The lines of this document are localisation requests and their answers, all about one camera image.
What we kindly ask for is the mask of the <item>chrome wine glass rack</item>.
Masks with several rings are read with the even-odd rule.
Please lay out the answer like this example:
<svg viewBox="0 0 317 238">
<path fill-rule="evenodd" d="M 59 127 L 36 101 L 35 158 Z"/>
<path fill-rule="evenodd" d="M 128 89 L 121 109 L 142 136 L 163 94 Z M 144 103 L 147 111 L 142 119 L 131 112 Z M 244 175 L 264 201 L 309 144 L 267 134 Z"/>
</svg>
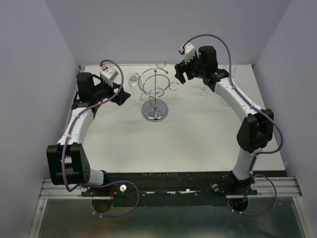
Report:
<svg viewBox="0 0 317 238">
<path fill-rule="evenodd" d="M 179 83 L 172 82 L 167 76 L 169 71 L 166 69 L 166 62 L 159 61 L 154 67 L 144 70 L 138 78 L 138 87 L 141 90 L 140 100 L 146 97 L 142 105 L 141 115 L 149 122 L 159 122 L 168 115 L 168 106 L 161 99 L 166 90 L 176 91 Z M 158 78 L 162 77 L 167 82 L 164 87 L 158 86 Z"/>
</svg>

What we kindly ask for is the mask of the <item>removed wine glass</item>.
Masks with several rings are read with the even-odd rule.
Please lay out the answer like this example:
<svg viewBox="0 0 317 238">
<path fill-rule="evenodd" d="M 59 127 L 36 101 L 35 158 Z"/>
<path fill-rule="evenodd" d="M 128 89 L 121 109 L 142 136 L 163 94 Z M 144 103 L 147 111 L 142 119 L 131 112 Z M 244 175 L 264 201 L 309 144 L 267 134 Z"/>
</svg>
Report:
<svg viewBox="0 0 317 238">
<path fill-rule="evenodd" d="M 224 99 L 221 99 L 221 101 L 225 106 L 228 106 L 228 103 Z"/>
<path fill-rule="evenodd" d="M 226 64 L 222 68 L 225 69 L 228 73 L 229 73 L 229 71 L 231 71 L 231 77 L 233 78 L 236 74 L 237 64 L 235 62 L 232 62 L 231 66 Z"/>
</svg>

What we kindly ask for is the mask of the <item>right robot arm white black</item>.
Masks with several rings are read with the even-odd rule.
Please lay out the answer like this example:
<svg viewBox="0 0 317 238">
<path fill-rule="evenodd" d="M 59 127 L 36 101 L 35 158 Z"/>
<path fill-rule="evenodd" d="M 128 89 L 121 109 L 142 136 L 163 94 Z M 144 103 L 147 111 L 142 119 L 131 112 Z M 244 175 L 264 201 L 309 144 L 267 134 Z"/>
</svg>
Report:
<svg viewBox="0 0 317 238">
<path fill-rule="evenodd" d="M 239 194 L 246 188 L 245 180 L 251 177 L 258 153 L 272 140 L 274 114 L 272 110 L 263 110 L 240 91 L 236 83 L 229 78 L 226 69 L 218 67 L 216 50 L 212 46 L 203 46 L 198 50 L 187 43 L 179 50 L 183 61 L 175 65 L 175 77 L 184 84 L 193 78 L 203 83 L 219 95 L 235 112 L 241 121 L 237 133 L 240 146 L 237 162 L 232 170 L 235 178 L 228 181 L 228 189 Z"/>
</svg>

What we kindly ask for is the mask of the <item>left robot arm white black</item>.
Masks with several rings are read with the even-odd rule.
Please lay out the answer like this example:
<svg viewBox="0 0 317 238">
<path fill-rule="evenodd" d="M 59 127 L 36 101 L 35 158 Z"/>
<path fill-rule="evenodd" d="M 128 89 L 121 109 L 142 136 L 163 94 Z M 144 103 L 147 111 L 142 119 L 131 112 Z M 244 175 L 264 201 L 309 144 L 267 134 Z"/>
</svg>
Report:
<svg viewBox="0 0 317 238">
<path fill-rule="evenodd" d="M 76 76 L 78 91 L 71 106 L 70 121 L 61 139 L 46 150 L 54 185 L 65 185 L 66 188 L 71 184 L 92 185 L 99 196 L 109 192 L 105 171 L 90 167 L 83 143 L 102 103 L 113 102 L 121 106 L 131 96 L 122 84 L 114 82 L 117 76 L 118 72 L 112 67 L 103 69 L 99 76 L 90 72 Z"/>
</svg>

